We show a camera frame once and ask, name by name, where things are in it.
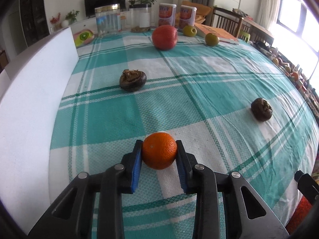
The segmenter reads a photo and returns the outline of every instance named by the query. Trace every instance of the cabinet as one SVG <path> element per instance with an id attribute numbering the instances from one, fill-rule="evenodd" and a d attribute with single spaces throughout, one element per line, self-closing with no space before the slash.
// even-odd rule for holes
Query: cabinet
<path id="1" fill-rule="evenodd" d="M 48 36 L 44 0 L 20 0 L 20 16 L 27 46 Z"/>
<path id="2" fill-rule="evenodd" d="M 0 49 L 0 72 L 5 68 L 5 66 L 8 64 L 7 55 L 5 54 L 5 51 Z"/>

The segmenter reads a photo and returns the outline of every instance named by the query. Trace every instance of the checkered tablecloth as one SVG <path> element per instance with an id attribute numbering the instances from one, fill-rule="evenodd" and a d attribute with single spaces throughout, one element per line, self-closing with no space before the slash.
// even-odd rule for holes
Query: checkered tablecloth
<path id="1" fill-rule="evenodd" d="M 300 199 L 294 173 L 311 173 L 318 147 L 318 126 L 303 98 L 244 42 L 208 47 L 202 38 L 179 34 L 175 48 L 159 51 L 151 34 L 124 32 L 78 49 L 52 135 L 51 200 L 79 172 L 104 172 L 136 139 L 165 131 L 199 163 L 241 172 L 286 224 Z M 119 88 L 124 69 L 146 73 L 141 90 Z M 273 108 L 264 123 L 250 110 L 258 97 Z M 192 238 L 195 201 L 183 194 L 175 163 L 160 171 L 143 164 L 136 193 L 123 195 L 125 238 Z"/>

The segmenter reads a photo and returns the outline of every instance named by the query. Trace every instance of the mangosteen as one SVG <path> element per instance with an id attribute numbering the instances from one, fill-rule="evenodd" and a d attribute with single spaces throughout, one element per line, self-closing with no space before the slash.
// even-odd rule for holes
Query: mangosteen
<path id="1" fill-rule="evenodd" d="M 251 104 L 251 110 L 259 121 L 267 121 L 272 117 L 272 107 L 263 98 L 255 99 Z"/>
<path id="2" fill-rule="evenodd" d="M 126 91 L 139 90 L 146 83 L 146 74 L 138 70 L 125 69 L 120 77 L 120 87 Z"/>

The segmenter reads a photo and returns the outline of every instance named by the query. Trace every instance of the book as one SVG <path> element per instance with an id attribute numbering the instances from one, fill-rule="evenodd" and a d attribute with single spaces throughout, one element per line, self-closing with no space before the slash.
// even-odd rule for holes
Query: book
<path id="1" fill-rule="evenodd" d="M 235 38 L 232 34 L 228 33 L 226 30 L 222 28 L 214 28 L 202 24 L 194 24 L 194 27 L 197 29 L 197 35 L 205 38 L 208 33 L 212 33 L 219 37 L 220 41 L 227 42 L 231 44 L 239 44 L 237 38 Z"/>

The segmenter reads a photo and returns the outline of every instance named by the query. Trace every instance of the white vase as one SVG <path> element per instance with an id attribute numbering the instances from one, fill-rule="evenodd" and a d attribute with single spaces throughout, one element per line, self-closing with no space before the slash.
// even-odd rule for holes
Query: white vase
<path id="1" fill-rule="evenodd" d="M 64 21 L 61 23 L 62 28 L 66 28 L 68 25 L 69 25 L 69 21 L 68 21 L 68 20 L 64 20 Z"/>

